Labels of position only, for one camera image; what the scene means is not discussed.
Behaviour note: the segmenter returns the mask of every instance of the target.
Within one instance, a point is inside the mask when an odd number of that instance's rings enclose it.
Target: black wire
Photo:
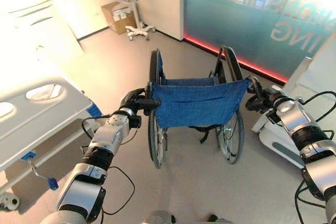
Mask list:
[[[90,120],[90,119],[110,118],[110,117],[111,117],[111,115],[108,114],[108,115],[90,116],[90,117],[88,117],[88,118],[84,118],[84,119],[82,120],[82,124],[81,124],[81,126],[82,126],[82,129],[83,129],[84,133],[86,134],[86,136],[88,136],[90,139],[92,139],[92,136],[89,134],[89,132],[86,130],[86,128],[85,128],[85,126],[84,126],[85,121]]]
[[[80,147],[80,149],[82,150],[82,152],[83,152],[83,155],[85,155],[85,151],[83,150],[83,148],[87,148],[87,147],[89,147],[88,145],[84,145],[84,146],[81,146]]]
[[[131,196],[128,198],[128,200],[125,202],[124,205],[122,205],[117,211],[115,212],[106,212],[104,211],[103,207],[101,208],[101,210],[103,211],[104,214],[107,214],[107,215],[115,215],[116,213],[118,213],[121,209],[123,209],[127,203],[131,200],[131,198],[133,197],[134,195],[134,192],[135,192],[135,184],[133,183],[133,181],[131,180],[131,178],[122,170],[120,169],[119,167],[116,167],[116,166],[110,166],[109,169],[111,168],[115,168],[115,169],[118,169],[123,175],[125,175],[125,177],[131,182],[132,186],[133,186],[133,192],[131,194]]]
[[[100,224],[103,224],[104,222],[104,210],[103,208],[101,208],[101,220],[100,220]]]
[[[308,189],[308,187],[304,188],[304,189],[301,189],[299,191],[299,194],[298,194],[298,200],[305,203],[305,204],[308,204],[308,205],[312,205],[312,206],[315,206],[315,207],[320,207],[320,208],[324,208],[325,209],[325,206],[324,205],[320,205],[320,204],[317,204],[317,203],[313,203],[313,202],[310,202],[310,201],[307,201],[307,200],[304,200],[302,198],[300,198],[300,194],[304,191],[306,191]]]
[[[334,138],[334,135],[335,135],[335,131],[333,131],[333,130],[325,130],[325,131],[323,131],[323,132],[331,132],[331,135],[330,135],[330,140],[332,140],[333,138]]]
[[[303,186],[303,183],[305,183],[304,180],[302,180],[298,189],[296,189],[295,196],[294,196],[295,208],[296,208],[296,212],[298,213],[299,220],[300,220],[301,224],[305,224],[305,223],[303,222],[303,219],[302,219],[302,216],[301,216],[301,213],[300,213],[300,209],[299,209],[299,205],[298,205],[298,195],[299,195],[299,191],[300,191],[301,187]]]
[[[320,93],[317,93],[315,95],[313,95],[311,98],[309,98],[307,101],[303,102],[302,105],[306,105],[308,102],[310,102],[311,100],[315,99],[316,97],[319,97],[320,95],[323,95],[323,94],[332,94],[333,96],[335,96],[336,98],[336,93],[333,92],[333,91],[324,91],[324,92],[320,92]],[[336,102],[334,104],[333,107],[331,107],[330,110],[328,110],[325,114],[323,114],[321,117],[319,117],[316,122],[319,122],[320,120],[322,120],[323,118],[325,118],[327,115],[329,115],[334,109],[336,108]]]
[[[126,141],[126,142],[124,142],[124,143],[122,143],[122,144],[120,144],[120,145],[124,145],[124,144],[127,144],[127,143],[129,143],[130,141],[132,141],[133,140],[133,138],[135,137],[135,135],[137,134],[137,132],[138,132],[138,129],[139,129],[139,127],[138,128],[136,128],[136,131],[135,131],[135,134],[131,137],[131,139],[129,139],[128,141]]]
[[[320,207],[320,208],[324,208],[325,209],[325,206],[324,205],[320,205],[320,204],[316,204],[316,203],[313,203],[313,202],[310,202],[310,201],[306,201],[304,199],[301,199],[299,197],[299,195],[304,192],[305,190],[308,189],[308,187],[305,187],[304,189],[301,189],[301,187],[303,186],[303,184],[305,183],[304,180],[302,180],[302,182],[300,183],[298,189],[296,190],[295,192],[295,196],[294,196],[294,200],[295,200],[295,208],[296,208],[296,212],[298,213],[298,216],[299,216],[299,220],[300,220],[300,223],[301,224],[305,224],[303,222],[303,219],[302,219],[302,215],[301,215],[301,212],[300,212],[300,209],[299,209],[299,205],[298,205],[298,200],[305,203],[305,204],[308,204],[308,205],[311,205],[311,206],[315,206],[315,207]]]

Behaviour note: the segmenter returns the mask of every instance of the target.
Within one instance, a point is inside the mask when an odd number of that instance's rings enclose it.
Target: blue wheelchair seat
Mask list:
[[[155,117],[161,128],[226,124],[238,109],[249,80],[217,84],[216,77],[163,80],[153,85],[161,105]]]
[[[224,72],[223,53],[230,75]],[[239,105],[250,81],[243,79],[233,49],[225,46],[220,48],[215,70],[209,76],[167,79],[160,50],[152,51],[146,97],[160,102],[160,106],[144,114],[149,116],[148,144],[156,168],[161,167],[164,149],[167,151],[167,129],[170,127],[188,126],[205,133],[201,144],[214,129],[218,147],[226,160],[234,164],[240,157],[244,125]]]

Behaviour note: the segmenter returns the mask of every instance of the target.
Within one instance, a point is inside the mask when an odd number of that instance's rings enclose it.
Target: silver robot arm segment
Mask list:
[[[255,77],[249,88],[255,95],[246,103],[248,110],[265,113],[272,123],[281,122],[300,151],[305,166],[302,176],[311,194],[326,202],[329,224],[336,224],[336,143],[329,140],[314,118],[303,108],[302,101],[287,97],[272,86],[265,90]]]
[[[144,89],[129,92],[121,100],[119,110],[96,131],[81,162],[74,167],[65,183],[56,211],[41,224],[87,224],[96,220],[106,194],[102,185],[112,159],[130,129],[141,126],[137,111],[151,111],[160,104],[141,95],[143,92]]]

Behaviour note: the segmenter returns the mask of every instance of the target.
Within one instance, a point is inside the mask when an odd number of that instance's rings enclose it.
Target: glass wall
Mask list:
[[[286,81],[336,27],[335,0],[185,0],[184,37]]]

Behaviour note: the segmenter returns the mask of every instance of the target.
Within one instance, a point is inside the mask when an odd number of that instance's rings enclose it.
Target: bed caster wheel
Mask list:
[[[20,205],[20,200],[17,196],[11,193],[3,193],[0,195],[0,206],[7,208],[9,211],[16,210]]]

